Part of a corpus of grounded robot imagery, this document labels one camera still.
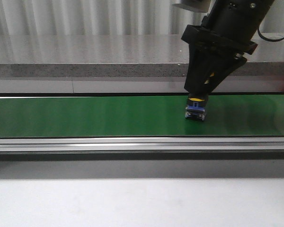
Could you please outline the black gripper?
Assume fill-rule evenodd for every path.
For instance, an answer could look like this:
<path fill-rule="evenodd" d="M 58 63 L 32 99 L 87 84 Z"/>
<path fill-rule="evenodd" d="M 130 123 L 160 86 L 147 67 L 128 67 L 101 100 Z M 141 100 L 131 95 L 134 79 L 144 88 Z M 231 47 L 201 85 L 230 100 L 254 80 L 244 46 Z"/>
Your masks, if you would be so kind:
<path fill-rule="evenodd" d="M 211 93 L 228 75 L 247 62 L 245 57 L 223 55 L 253 54 L 258 46 L 253 41 L 240 43 L 193 25 L 186 26 L 181 39 L 189 44 L 189 66 L 184 88 L 192 95 Z"/>

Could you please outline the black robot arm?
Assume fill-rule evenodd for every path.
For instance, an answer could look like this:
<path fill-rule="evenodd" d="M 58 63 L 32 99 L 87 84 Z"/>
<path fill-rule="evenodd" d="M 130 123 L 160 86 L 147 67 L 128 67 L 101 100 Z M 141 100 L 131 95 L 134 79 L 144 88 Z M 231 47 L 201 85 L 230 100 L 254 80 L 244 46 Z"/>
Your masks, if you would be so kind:
<path fill-rule="evenodd" d="M 189 45 L 184 88 L 192 95 L 211 93 L 243 66 L 245 53 L 257 44 L 251 38 L 268 13 L 271 0 L 217 0 L 201 25 L 187 25 L 181 39 Z"/>

